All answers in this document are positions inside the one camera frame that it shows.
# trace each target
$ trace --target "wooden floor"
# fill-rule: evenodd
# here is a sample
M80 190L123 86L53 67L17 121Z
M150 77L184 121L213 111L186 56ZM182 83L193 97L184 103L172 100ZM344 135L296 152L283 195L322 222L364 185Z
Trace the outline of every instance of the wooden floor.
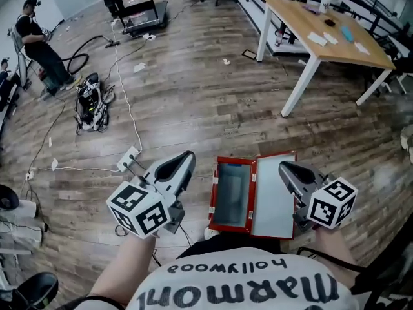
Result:
M190 5L168 1L171 18ZM52 46L68 57L98 34L113 36L103 4L88 9L77 21L64 23ZM121 40L119 57L143 44L143 39L119 33L117 38ZM206 1L186 8L155 41L148 41L119 63L142 137L140 162L149 166L168 154L196 153L194 177L181 196L186 210L183 227L194 242L208 223L216 156L251 158L296 150L299 160L343 176L359 188L356 210L343 233L356 260L366 265L412 212L412 166L400 149L399 132L413 122L413 88L406 96L397 91L372 96L357 107L355 100L363 93L359 67L322 63L290 117L282 118L281 109L304 66L297 57L275 58L267 53L263 63L243 57L245 49L257 49L258 39L239 5L222 0L216 8L213 1ZM90 61L82 74L96 71L106 78L115 49L105 49L104 41L95 41L86 51ZM224 65L224 58L231 61L229 66ZM140 62L146 68L134 74ZM0 182L16 192L62 108L54 98L39 99L42 86L34 76L32 80L32 88L21 93L19 108L7 122L1 141L5 150ZM125 151L138 146L116 68L110 83L116 86L117 98L110 106L109 129L102 134L76 136L76 92L58 93L66 100L66 108L50 133L52 147L46 139L34 167L49 167L56 158L60 167L116 169ZM43 246L33 256L20 256L23 272L9 279L21 282L39 271L56 273L59 294L54 307L87 294L123 241L114 233L116 224L105 200L131 176L97 170L37 171L32 185L50 231L44 233ZM166 231L160 235L157 257L161 263L188 247L181 231L175 236ZM313 241L313 234L305 234L284 243L283 248L294 252Z

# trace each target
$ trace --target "treadmill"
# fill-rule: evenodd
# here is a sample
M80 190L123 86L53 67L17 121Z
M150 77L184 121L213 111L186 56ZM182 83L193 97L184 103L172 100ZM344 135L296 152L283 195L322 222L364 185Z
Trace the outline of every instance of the treadmill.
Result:
M155 3L154 0L148 0L125 6L122 9L116 6L116 15L123 25L122 34L130 34L135 37L155 28L166 28L168 25L167 5L168 1L166 0L158 3Z

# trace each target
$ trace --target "cup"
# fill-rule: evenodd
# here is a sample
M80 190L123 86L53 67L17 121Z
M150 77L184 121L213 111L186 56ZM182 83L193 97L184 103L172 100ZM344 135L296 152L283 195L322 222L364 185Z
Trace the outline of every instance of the cup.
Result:
M327 13L327 10L330 8L331 0L321 0L319 11L323 14Z

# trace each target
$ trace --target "open red case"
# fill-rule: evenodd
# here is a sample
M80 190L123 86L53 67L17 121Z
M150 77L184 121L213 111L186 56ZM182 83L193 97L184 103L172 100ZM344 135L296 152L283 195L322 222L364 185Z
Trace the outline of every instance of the open red case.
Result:
M209 209L210 229L290 240L294 237L294 196L278 173L295 152L254 160L217 158Z

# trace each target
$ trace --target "white t-shirt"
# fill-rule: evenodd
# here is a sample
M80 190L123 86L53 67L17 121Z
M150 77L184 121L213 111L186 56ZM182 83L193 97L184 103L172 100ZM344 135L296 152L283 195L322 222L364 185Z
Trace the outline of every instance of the white t-shirt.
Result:
M321 263L296 255L240 248L181 258L150 274L127 310L359 309L357 300ZM121 309L85 300L76 310Z

